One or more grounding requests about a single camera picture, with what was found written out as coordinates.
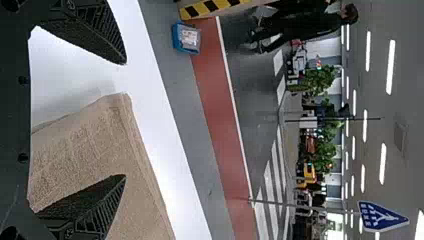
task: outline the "yellow and black barrier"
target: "yellow and black barrier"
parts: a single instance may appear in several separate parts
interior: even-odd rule
[[[209,13],[248,3],[251,0],[206,0],[187,5],[180,9],[182,20],[205,16]]]

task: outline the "green plant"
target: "green plant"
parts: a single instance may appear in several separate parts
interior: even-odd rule
[[[307,69],[302,84],[309,86],[313,96],[318,96],[331,86],[335,73],[335,68],[330,65],[324,65],[320,70]]]

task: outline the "red pavement line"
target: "red pavement line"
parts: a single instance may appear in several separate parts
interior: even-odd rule
[[[256,239],[254,211],[246,200],[249,180],[245,169],[238,119],[228,83],[216,18],[189,21],[202,30],[200,55],[192,56],[194,73],[224,189],[227,208],[237,240]]]

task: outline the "fluorescent light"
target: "fluorescent light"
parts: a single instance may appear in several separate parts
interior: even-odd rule
[[[349,137],[349,119],[346,119],[346,137]]]
[[[346,25],[346,50],[350,50],[350,25]]]
[[[344,68],[342,68],[342,88],[344,88]]]
[[[365,53],[365,71],[370,70],[370,56],[371,56],[371,32],[367,31],[367,47]]]
[[[358,230],[359,233],[362,234],[362,232],[364,231],[364,223],[362,222],[362,218],[359,218],[359,226],[358,226]]]
[[[345,199],[349,199],[349,183],[345,183]]]
[[[346,99],[349,100],[349,76],[346,77]]]
[[[342,150],[344,150],[344,133],[342,133]]]
[[[356,138],[352,137],[352,160],[355,160],[356,157]]]
[[[353,116],[356,116],[356,90],[353,89]]]
[[[345,158],[346,158],[346,171],[349,170],[349,153],[345,152]]]
[[[362,164],[361,168],[361,192],[365,192],[365,166]]]
[[[350,180],[350,195],[355,196],[355,176],[353,175]]]
[[[418,212],[418,222],[415,230],[415,240],[424,239],[424,214],[423,211]]]
[[[395,64],[395,49],[396,49],[396,41],[390,40],[389,60],[387,62],[387,80],[386,80],[386,92],[389,95],[392,94],[393,68]]]
[[[381,144],[381,157],[380,157],[380,183],[384,184],[384,174],[386,171],[386,157],[387,157],[387,147],[386,144]]]
[[[362,122],[362,140],[367,142],[367,128],[368,128],[368,111],[364,110],[364,121]]]
[[[342,40],[342,45],[343,45],[344,44],[344,25],[342,25],[341,32],[342,32],[341,40]]]
[[[353,209],[350,209],[350,228],[353,228]]]

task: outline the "white lane marking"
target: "white lane marking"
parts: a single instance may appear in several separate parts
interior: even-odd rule
[[[286,91],[286,77],[283,75],[283,78],[280,81],[280,84],[278,84],[277,88],[277,98],[278,98],[278,105],[280,106],[281,101],[284,97],[284,92]]]
[[[263,199],[262,189],[259,189],[258,199]],[[255,215],[256,215],[256,224],[258,226],[259,239],[267,240],[269,239],[268,235],[268,224],[266,222],[265,215],[265,205],[264,204],[255,204]]]
[[[275,201],[270,161],[268,161],[266,165],[264,178],[265,178],[265,188],[266,188],[266,195],[267,195],[268,201]],[[272,228],[272,232],[273,232],[274,240],[275,240],[278,237],[278,230],[279,230],[277,209],[276,209],[276,206],[272,204],[268,204],[268,207],[269,207],[269,213],[271,216],[271,228]]]
[[[225,52],[224,37],[222,35],[222,29],[221,29],[221,21],[220,21],[219,16],[217,16],[215,19],[216,19],[216,24],[217,24],[217,28],[218,28],[219,41],[221,43],[222,57],[224,59],[225,73],[227,75],[228,86],[229,86],[230,95],[231,95],[231,101],[232,101],[232,104],[233,104],[234,117],[236,119],[237,133],[239,135],[241,154],[242,154],[242,157],[243,157],[243,164],[244,164],[244,171],[245,171],[245,174],[246,174],[247,183],[249,185],[249,195],[251,197],[253,197],[252,184],[250,183],[249,170],[247,168],[246,153],[244,151],[243,137],[241,136],[240,121],[238,119],[236,101],[235,101],[235,98],[234,98],[234,91],[233,91],[233,84],[232,84],[232,81],[231,81],[230,68],[228,67],[227,54]]]
[[[286,170],[285,170],[286,165],[285,165],[285,161],[284,161],[283,141],[282,141],[280,126],[278,126],[278,128],[277,128],[277,145],[278,145],[278,154],[279,154],[279,157],[280,157],[281,179],[283,180],[283,191],[286,192],[286,186],[287,186]]]
[[[278,168],[278,156],[277,156],[277,149],[275,142],[272,144],[271,154],[272,154],[272,168],[274,169],[274,176],[275,176],[275,186],[277,191],[277,200],[278,202],[283,202],[283,192],[281,189],[281,178],[280,178],[280,170]],[[283,210],[283,206],[278,207],[278,213],[281,214],[281,211]]]
[[[283,67],[283,50],[280,49],[274,56],[274,73],[275,76],[280,72]]]
[[[290,208],[286,208],[286,218],[284,219],[284,231],[283,231],[283,240],[287,240],[287,233],[289,228],[290,221]]]

